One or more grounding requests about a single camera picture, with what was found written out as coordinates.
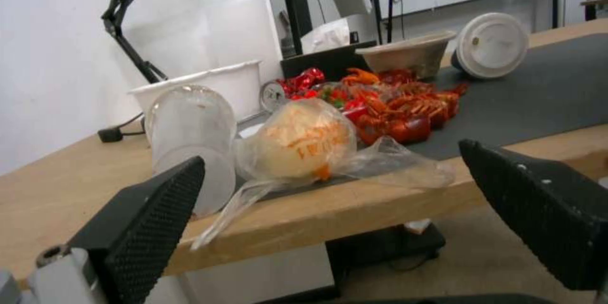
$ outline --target black lamp arm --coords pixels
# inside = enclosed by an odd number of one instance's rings
[[[167,79],[167,76],[163,74],[161,70],[152,63],[144,61],[128,40],[122,35],[122,20],[124,19],[126,9],[131,2],[133,2],[133,0],[110,0],[108,9],[102,15],[106,31],[116,40],[118,45],[123,49],[126,55],[128,55],[131,61],[133,61],[133,64],[135,64],[148,82],[156,83]]]

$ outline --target paper cup lid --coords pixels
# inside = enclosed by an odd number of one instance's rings
[[[528,50],[528,34],[508,14],[488,13],[469,22],[458,37],[456,54],[471,76],[495,78],[512,72]]]

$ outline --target plastic bag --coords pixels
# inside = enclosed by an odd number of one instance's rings
[[[291,101],[251,137],[235,142],[237,172],[250,180],[326,179],[357,151],[350,121],[317,98]]]
[[[311,184],[325,179],[327,173],[405,189],[438,189],[454,181],[451,170],[390,137],[356,152],[350,121],[319,99],[293,101],[282,107],[255,135],[236,143],[235,158],[237,172],[250,180],[194,241],[191,250],[210,243],[268,193]]]
[[[304,55],[350,44],[350,30],[346,18],[324,23],[306,33],[301,39]]]

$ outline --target black table mat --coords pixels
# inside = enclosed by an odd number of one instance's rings
[[[406,145],[409,150],[440,161],[460,156],[458,141],[465,138],[504,146],[608,124],[608,34],[530,49],[514,72],[499,79],[472,79],[450,66],[434,81],[438,89],[461,82],[468,82],[469,90],[460,112],[427,141]],[[352,179],[332,178],[263,200],[347,181]],[[243,183],[237,179],[237,188]]]

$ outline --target floor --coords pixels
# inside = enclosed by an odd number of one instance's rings
[[[593,302],[593,292],[563,287],[489,206],[434,223],[447,240],[439,258],[404,273],[386,264],[352,271],[337,302],[482,293],[521,293],[559,304]],[[405,267],[415,260],[399,262]]]

